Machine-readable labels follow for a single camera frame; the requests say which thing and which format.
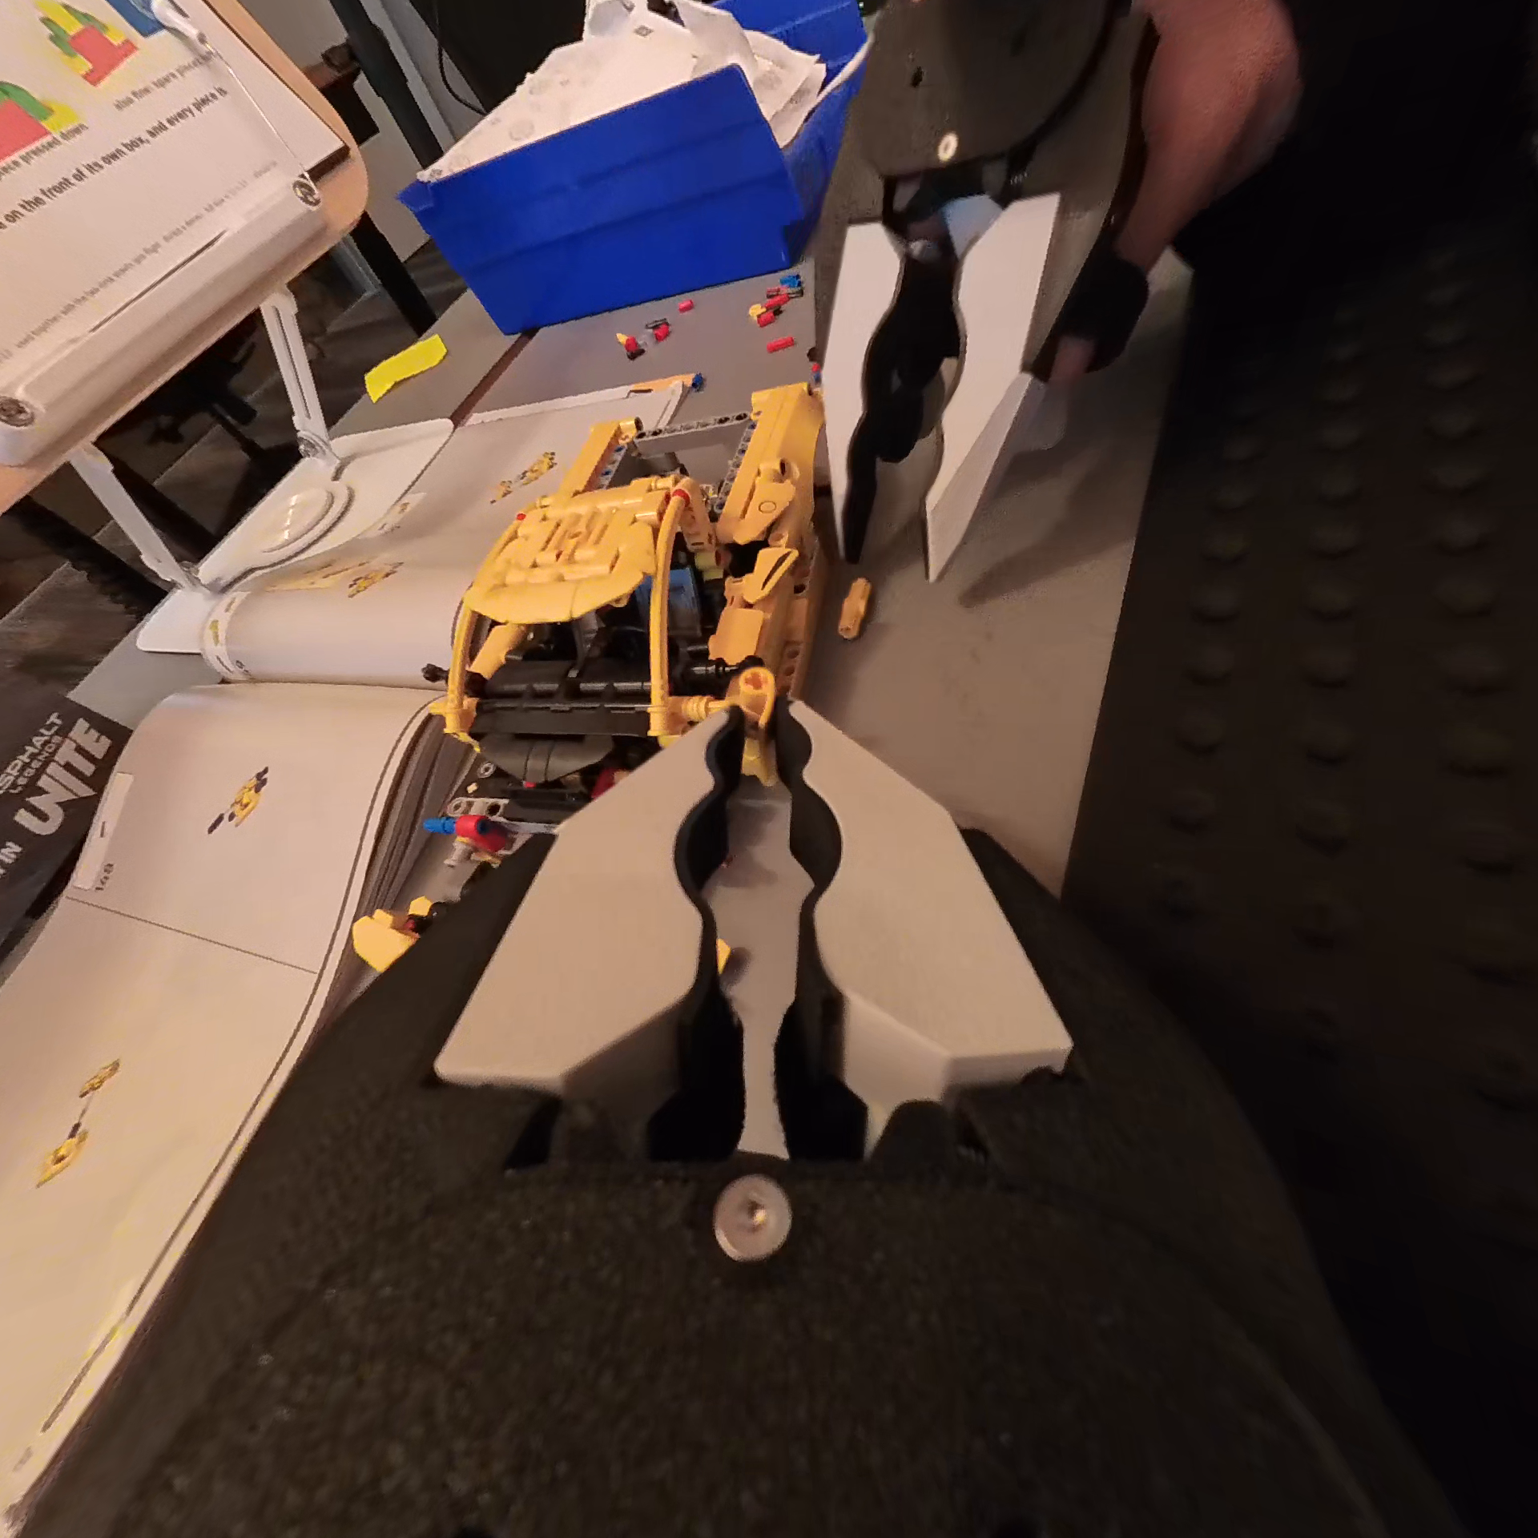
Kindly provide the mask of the instruction booklet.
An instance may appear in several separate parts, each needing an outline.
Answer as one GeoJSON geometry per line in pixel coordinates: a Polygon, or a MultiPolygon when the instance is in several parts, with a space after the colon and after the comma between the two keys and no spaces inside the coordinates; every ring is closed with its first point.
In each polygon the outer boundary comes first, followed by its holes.
{"type": "Polygon", "coordinates": [[[82,855],[3,984],[3,1535],[151,1315],[305,1048],[360,989],[358,910],[406,896],[464,756],[442,692],[473,570],[589,434],[668,423],[695,381],[481,410],[316,555],[148,623],[215,681],[129,734],[82,855]]]}

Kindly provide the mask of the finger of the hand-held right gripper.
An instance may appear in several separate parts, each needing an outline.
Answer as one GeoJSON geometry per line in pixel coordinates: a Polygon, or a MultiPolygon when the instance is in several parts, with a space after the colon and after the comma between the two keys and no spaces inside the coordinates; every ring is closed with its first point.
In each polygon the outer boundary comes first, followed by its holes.
{"type": "Polygon", "coordinates": [[[939,416],[939,462],[924,500],[926,573],[939,583],[973,518],[1021,453],[1045,387],[1026,346],[1041,306],[1061,196],[1008,205],[986,196],[946,204],[953,249],[959,355],[939,416]]]}
{"type": "Polygon", "coordinates": [[[849,224],[820,251],[820,392],[838,555],[856,566],[878,476],[933,429],[942,368],[959,357],[955,251],[937,222],[917,236],[849,224]]]}

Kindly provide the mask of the person's right hand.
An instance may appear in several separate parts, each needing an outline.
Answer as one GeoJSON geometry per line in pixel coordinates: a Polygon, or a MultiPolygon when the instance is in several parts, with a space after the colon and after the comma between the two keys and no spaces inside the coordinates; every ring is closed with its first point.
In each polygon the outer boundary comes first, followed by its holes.
{"type": "Polygon", "coordinates": [[[1297,110],[1290,15],[1277,2],[1144,2],[1156,44],[1145,70],[1140,187],[1118,258],[1147,273],[1175,236],[1264,163],[1297,110]]]}

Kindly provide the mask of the printed instruction sheet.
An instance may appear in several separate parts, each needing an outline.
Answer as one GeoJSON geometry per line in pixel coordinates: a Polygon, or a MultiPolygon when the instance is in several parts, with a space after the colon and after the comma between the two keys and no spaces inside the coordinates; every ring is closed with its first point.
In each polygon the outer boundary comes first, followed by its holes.
{"type": "Polygon", "coordinates": [[[1,4],[1,379],[49,366],[343,154],[217,4],[1,4]]]}

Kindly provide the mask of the black toy set box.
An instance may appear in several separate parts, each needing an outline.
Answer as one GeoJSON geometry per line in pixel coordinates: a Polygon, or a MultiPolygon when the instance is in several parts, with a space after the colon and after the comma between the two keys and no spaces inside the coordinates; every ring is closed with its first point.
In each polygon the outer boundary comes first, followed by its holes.
{"type": "Polygon", "coordinates": [[[1,952],[58,896],[129,727],[47,685],[1,683],[1,952]]]}

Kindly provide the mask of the scatter of small coloured pins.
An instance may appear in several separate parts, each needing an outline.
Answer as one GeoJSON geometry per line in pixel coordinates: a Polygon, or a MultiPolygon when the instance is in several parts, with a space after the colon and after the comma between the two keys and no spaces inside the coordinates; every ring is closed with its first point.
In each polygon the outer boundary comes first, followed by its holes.
{"type": "Polygon", "coordinates": [[[726,357],[744,350],[748,355],[781,354],[794,346],[805,323],[798,312],[814,297],[809,266],[776,268],[766,275],[711,286],[697,286],[679,295],[644,301],[620,310],[600,326],[611,332],[625,355],[662,354],[679,368],[697,366],[715,354],[726,357]]]}

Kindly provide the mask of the blue storage bin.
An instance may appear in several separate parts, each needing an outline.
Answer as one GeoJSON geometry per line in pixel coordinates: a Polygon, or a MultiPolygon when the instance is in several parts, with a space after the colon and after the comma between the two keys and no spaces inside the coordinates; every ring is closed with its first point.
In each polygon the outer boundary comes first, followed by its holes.
{"type": "Polygon", "coordinates": [[[501,334],[691,295],[805,255],[858,86],[863,20],[854,2],[722,9],[832,68],[787,147],[726,66],[397,194],[501,334]]]}

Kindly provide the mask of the yellow paper strip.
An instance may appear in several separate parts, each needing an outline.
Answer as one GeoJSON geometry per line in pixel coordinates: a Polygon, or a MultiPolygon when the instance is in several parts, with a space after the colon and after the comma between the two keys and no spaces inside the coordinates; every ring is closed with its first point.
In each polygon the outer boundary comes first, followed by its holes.
{"type": "Polygon", "coordinates": [[[373,365],[362,379],[369,403],[378,403],[404,383],[435,370],[448,355],[446,343],[437,334],[428,334],[411,346],[373,365]]]}

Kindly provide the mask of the white tablet stand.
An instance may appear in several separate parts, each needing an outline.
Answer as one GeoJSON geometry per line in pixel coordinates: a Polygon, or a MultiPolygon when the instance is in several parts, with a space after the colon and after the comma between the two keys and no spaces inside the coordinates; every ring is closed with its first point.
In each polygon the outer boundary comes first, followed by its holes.
{"type": "Polygon", "coordinates": [[[349,515],[387,509],[442,449],[446,420],[331,438],[287,282],[342,235],[336,169],[298,167],[243,180],[191,204],[175,224],[162,178],[118,198],[111,167],[91,161],[40,189],[3,224],[3,513],[109,599],[148,615],[171,595],[206,639],[224,594],[331,546],[349,515]],[[298,460],[201,564],[201,526],[166,502],[140,506],[137,482],[100,436],[195,366],[250,313],[279,363],[298,460]]]}

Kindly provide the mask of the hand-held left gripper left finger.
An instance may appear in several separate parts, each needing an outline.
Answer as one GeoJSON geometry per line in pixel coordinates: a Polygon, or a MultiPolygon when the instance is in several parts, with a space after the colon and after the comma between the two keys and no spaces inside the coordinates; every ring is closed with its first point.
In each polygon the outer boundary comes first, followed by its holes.
{"type": "Polygon", "coordinates": [[[691,727],[554,835],[440,1053],[446,1084],[598,1110],[653,1157],[728,1157],[743,1033],[704,886],[728,854],[744,725],[691,727]]]}

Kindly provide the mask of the white crumpled papers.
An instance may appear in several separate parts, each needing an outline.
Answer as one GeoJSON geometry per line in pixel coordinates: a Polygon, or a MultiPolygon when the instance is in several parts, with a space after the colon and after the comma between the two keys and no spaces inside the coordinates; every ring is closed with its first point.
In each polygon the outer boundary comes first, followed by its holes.
{"type": "Polygon", "coordinates": [[[746,28],[719,6],[594,2],[578,42],[554,48],[415,180],[440,182],[717,74],[748,88],[779,149],[841,81],[816,53],[746,28]]]}

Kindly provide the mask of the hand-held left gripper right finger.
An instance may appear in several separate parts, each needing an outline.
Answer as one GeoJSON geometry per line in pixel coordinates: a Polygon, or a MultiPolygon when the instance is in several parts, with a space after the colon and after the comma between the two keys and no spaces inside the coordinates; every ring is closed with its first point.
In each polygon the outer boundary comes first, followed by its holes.
{"type": "Polygon", "coordinates": [[[951,815],[810,707],[776,725],[799,905],[774,1042],[790,1156],[863,1156],[913,1103],[1061,1073],[1070,1037],[951,815]]]}

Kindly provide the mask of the yellow toy brick car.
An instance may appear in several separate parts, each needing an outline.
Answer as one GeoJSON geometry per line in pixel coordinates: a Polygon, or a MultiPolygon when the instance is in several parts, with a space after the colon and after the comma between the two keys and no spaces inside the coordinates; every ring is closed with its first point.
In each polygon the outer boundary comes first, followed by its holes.
{"type": "Polygon", "coordinates": [[[732,707],[743,667],[774,670],[777,722],[801,692],[820,606],[820,438],[820,394],[803,381],[679,429],[600,425],[497,535],[422,714],[442,747],[413,744],[422,764],[466,758],[444,800],[413,804],[455,881],[356,912],[360,984],[534,835],[732,707]]]}

